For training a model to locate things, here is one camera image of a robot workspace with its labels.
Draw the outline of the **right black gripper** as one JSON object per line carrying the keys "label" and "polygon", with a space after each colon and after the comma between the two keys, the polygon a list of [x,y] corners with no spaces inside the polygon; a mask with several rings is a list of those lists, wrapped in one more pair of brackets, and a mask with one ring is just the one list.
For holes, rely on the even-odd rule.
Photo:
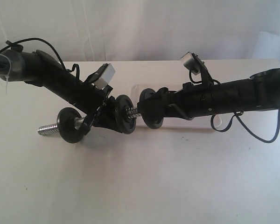
{"label": "right black gripper", "polygon": [[179,91],[161,87],[154,95],[140,95],[137,109],[142,117],[192,120],[215,114],[214,86],[183,84]]}

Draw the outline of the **left grey black robot arm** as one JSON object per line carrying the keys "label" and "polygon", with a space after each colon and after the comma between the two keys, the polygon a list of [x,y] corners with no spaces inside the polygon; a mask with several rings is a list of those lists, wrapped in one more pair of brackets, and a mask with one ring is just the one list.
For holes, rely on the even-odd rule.
{"label": "left grey black robot arm", "polygon": [[82,130],[88,133],[92,126],[121,132],[115,118],[115,98],[110,96],[110,80],[115,70],[104,63],[84,81],[79,77],[79,65],[68,70],[44,51],[32,53],[6,49],[0,53],[0,78],[8,82],[25,82],[44,87],[74,109],[86,114]]}

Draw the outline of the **right grey black robot arm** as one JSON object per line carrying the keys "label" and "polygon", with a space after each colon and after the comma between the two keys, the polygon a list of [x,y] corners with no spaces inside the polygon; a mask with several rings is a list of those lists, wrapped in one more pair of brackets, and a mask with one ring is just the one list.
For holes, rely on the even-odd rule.
{"label": "right grey black robot arm", "polygon": [[215,114],[280,108],[280,68],[220,84],[216,84],[204,69],[201,78],[200,84],[187,82],[178,91],[162,87],[137,103],[139,112],[142,116],[191,120]]}

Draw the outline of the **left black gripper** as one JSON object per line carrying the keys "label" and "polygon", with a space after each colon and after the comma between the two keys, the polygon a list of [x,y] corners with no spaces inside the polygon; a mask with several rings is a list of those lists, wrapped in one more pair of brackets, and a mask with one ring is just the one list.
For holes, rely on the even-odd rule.
{"label": "left black gripper", "polygon": [[82,117],[88,116],[80,128],[82,135],[88,134],[93,126],[123,133],[123,116],[118,113],[115,97],[109,96],[111,91],[109,85],[100,90],[81,80],[73,82],[72,105]]}

